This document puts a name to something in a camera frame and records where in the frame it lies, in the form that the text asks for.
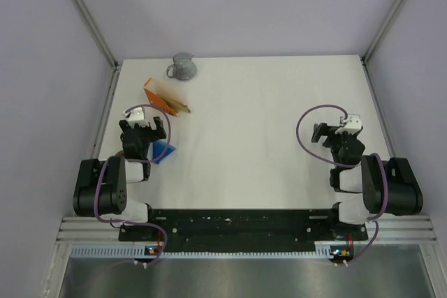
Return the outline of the blue glass dripper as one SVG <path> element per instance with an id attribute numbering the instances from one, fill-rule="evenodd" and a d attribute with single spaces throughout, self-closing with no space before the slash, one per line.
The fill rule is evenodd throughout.
<path id="1" fill-rule="evenodd" d="M 171 155 L 176 148 L 167 142 L 158 140 L 152 144 L 152 162 L 159 164 L 166 156 Z"/>

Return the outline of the orange filter package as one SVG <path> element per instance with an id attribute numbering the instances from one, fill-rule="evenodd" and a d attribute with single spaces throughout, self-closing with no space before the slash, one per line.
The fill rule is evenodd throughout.
<path id="1" fill-rule="evenodd" d="M 180 112 L 191 112 L 180 95 L 163 80 L 150 77 L 144 84 L 143 89 L 149 103 L 174 117 Z"/>

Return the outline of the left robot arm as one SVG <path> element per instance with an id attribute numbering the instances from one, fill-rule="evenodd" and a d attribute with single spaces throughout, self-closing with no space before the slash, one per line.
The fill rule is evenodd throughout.
<path id="1" fill-rule="evenodd" d="M 148 162 L 150 145 L 167 138 L 160 117 L 154 117 L 155 127 L 142 118 L 119 122 L 122 130 L 122 151 L 106 161 L 97 158 L 80 163 L 73 194 L 73 209 L 81 217 L 99 216 L 105 221 L 135 222 L 134 231 L 142 239 L 152 239 L 158 233 L 158 223 L 150 218 L 152 208 L 132 200 L 127 186 L 147 181 L 151 165 Z"/>

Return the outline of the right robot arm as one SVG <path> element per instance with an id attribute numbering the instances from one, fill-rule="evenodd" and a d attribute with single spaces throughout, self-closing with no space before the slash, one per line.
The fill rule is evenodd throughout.
<path id="1" fill-rule="evenodd" d="M 361 131 L 360 121 L 343 121 L 339 126 L 314 124 L 312 142 L 324 137 L 322 146 L 332 155 L 330 186 L 353 196 L 338 202 L 338 215 L 325 223 L 334 239 L 344 238 L 352 225 L 362 225 L 383 214 L 410 216 L 422 209 L 423 195 L 408 160 L 393 157 L 383 161 L 374 154 L 365 155 L 365 145 L 358 139 Z"/>

